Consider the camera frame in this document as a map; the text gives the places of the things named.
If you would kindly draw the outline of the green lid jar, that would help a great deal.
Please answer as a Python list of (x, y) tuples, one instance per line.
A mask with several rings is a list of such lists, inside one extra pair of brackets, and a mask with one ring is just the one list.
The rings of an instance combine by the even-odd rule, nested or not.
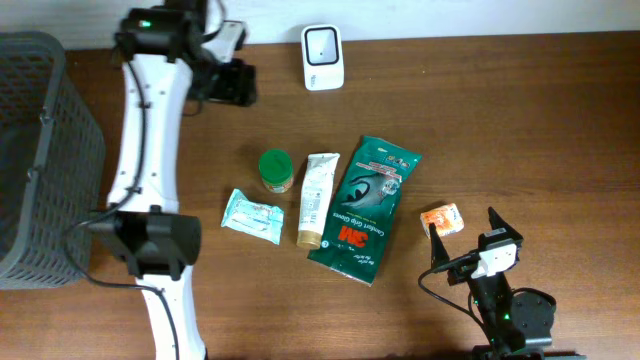
[(281, 149), (270, 149), (259, 159), (259, 173), (264, 186), (273, 193), (285, 193), (294, 178), (290, 155)]

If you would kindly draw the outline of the cream lotion tube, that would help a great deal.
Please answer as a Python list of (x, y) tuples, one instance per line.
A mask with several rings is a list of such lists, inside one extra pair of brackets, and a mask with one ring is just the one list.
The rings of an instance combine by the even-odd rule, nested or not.
[(298, 222), (300, 248), (320, 248), (339, 158), (339, 153), (310, 154), (307, 158)]

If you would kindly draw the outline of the orange tissue pack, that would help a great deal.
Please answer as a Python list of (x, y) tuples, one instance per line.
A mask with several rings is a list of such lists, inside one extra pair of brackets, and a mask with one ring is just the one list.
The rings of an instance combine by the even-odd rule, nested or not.
[(460, 232), (464, 220), (455, 203), (449, 203), (420, 214), (420, 221), (427, 237), (431, 237), (429, 226), (434, 224), (440, 237)]

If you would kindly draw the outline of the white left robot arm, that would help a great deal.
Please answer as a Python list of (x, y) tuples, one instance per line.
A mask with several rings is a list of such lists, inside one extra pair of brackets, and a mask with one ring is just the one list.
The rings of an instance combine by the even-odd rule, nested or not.
[(234, 55), (247, 35), (221, 1), (133, 8), (114, 35), (125, 84), (123, 130), (107, 209), (89, 228), (142, 292), (158, 359), (208, 356), (192, 289), (202, 228), (180, 211), (179, 137), (187, 101), (256, 101), (256, 69)]

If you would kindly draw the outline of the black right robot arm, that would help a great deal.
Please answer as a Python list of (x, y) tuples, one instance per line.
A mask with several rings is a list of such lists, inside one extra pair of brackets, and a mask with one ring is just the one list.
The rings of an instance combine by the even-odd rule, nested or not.
[[(488, 343), (474, 347), (472, 359), (581, 359), (583, 356), (575, 352), (545, 351), (552, 345), (557, 301), (543, 291), (509, 285), (505, 273), (519, 262), (524, 238), (493, 208), (488, 209), (488, 220), (491, 230), (478, 236), (477, 248), (454, 259), (444, 247), (437, 224), (427, 221), (431, 268), (419, 275), (418, 286), (479, 326)], [(443, 272), (449, 285), (468, 285), (466, 307), (423, 284), (427, 276)]]

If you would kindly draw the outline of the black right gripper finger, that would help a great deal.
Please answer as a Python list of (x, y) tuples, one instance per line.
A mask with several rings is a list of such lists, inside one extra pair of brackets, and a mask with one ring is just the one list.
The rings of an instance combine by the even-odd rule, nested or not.
[(436, 224), (430, 223), (428, 229), (431, 241), (431, 268), (436, 269), (447, 264), (450, 257), (438, 234)]
[(488, 216), (492, 230), (504, 229), (507, 234), (518, 234), (518, 232), (511, 225), (509, 225), (493, 207), (488, 208)]

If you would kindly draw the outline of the green 3M gloves package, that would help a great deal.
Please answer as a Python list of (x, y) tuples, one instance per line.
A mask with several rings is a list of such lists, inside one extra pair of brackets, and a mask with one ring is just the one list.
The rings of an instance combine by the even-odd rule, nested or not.
[(391, 238), (403, 185), (422, 155), (364, 136), (354, 151), (320, 239), (308, 259), (371, 286)]

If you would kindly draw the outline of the light blue wipes pack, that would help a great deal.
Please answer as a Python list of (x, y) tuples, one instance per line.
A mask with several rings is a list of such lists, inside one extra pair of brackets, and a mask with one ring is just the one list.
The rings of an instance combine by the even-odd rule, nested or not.
[(222, 227), (227, 227), (279, 245), (284, 225), (284, 211), (277, 206), (255, 203), (234, 189), (227, 202)]

